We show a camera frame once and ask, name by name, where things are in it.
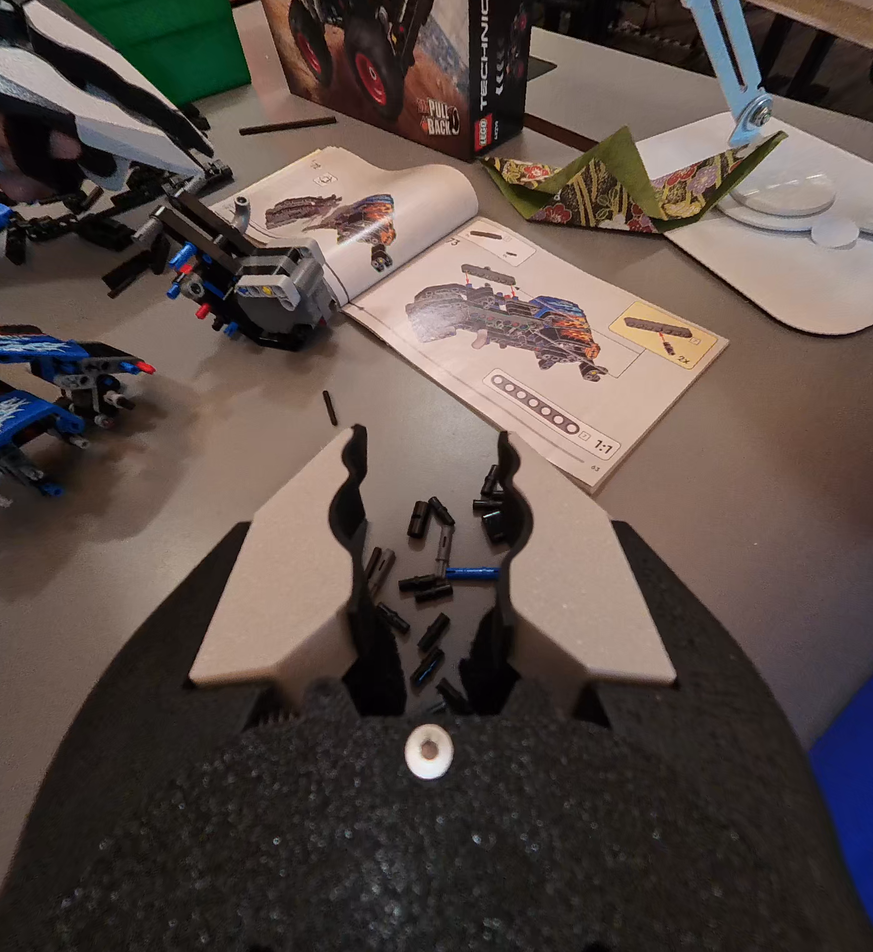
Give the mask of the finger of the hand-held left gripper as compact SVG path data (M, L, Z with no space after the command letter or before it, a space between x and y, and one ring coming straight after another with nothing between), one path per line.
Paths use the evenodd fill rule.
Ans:
M0 30L0 119L14 163L55 191L117 189L133 164L192 178L214 160L204 132L88 30Z
M26 88L66 113L82 146L129 160L211 160L208 135L64 2L25 2Z

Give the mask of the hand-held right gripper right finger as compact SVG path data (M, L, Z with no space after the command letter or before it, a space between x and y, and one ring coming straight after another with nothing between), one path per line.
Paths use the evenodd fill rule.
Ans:
M499 436L509 552L495 649L546 688L672 686L677 673L608 514L522 437Z

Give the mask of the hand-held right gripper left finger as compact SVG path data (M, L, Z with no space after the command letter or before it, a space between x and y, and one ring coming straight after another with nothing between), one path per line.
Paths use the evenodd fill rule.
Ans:
M368 432L343 429L253 516L189 673L210 688L304 691L359 658Z

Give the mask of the blue flame-print lego body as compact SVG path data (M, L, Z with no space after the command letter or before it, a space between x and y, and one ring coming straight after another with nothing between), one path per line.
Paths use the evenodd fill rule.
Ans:
M60 496L63 488L31 459L27 446L49 436L88 447L90 427L110 430L121 412L133 411L123 379L156 373L132 352L61 339L30 325L0 326L0 365L23 365L59 393L56 400L45 399L0 378L0 486L7 478L45 497ZM0 507L10 504L0 492Z

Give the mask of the black grey lego chassis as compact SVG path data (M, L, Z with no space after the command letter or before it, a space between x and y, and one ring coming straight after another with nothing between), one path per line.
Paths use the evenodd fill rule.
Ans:
M137 253L102 278L109 296L116 298L147 270L169 269L168 297L195 303L195 315L212 317L216 331L264 348L300 351L338 308L323 252L307 236L257 244L246 195L231 200L229 213L199 198L216 177L228 180L231 171L213 161L181 184L163 187L162 201L133 232Z

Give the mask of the scattered black lego parts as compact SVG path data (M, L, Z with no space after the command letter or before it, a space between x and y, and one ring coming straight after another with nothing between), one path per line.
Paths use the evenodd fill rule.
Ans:
M104 189L94 185L72 194L52 196L39 202L40 205L61 203L66 208L59 216L35 215L26 217L16 210L10 200L2 205L11 211L5 230L4 252L8 261L21 266L26 261L27 244L43 244L69 234L109 251L119 252L133 243L133 231L115 220L108 211L95 212L93 207L104 195Z

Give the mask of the long black lego axle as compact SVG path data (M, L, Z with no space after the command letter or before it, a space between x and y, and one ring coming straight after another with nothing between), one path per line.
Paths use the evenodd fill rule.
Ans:
M259 125L247 125L241 126L239 129L239 135L242 137L251 137L265 134L273 134L286 131L297 131L301 129L323 127L336 124L335 115L322 115L309 118L302 118L298 120L290 120L283 122L259 124Z

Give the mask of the lego set box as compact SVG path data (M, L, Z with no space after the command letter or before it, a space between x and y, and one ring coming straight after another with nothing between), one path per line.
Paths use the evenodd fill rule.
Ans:
M531 2L261 5L299 98L461 160L523 128Z

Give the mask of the green plastic bin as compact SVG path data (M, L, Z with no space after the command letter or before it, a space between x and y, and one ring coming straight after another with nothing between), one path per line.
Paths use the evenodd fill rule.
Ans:
M251 83L229 1L68 1L175 105Z

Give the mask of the instruction booklet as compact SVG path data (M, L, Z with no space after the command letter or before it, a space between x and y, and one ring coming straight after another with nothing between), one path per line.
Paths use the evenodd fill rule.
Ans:
M315 150L223 198L247 237L313 240L348 316L593 489L728 346L478 214L445 163L384 171Z

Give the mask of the white stand base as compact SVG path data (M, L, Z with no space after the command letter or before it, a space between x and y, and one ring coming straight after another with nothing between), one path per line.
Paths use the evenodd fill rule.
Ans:
M827 173L832 208L860 223L873 211L873 163L780 120L787 138L764 162L800 160ZM814 335L844 336L873 326L873 236L849 248L814 244L807 233L767 232L711 211L668 239L778 322Z

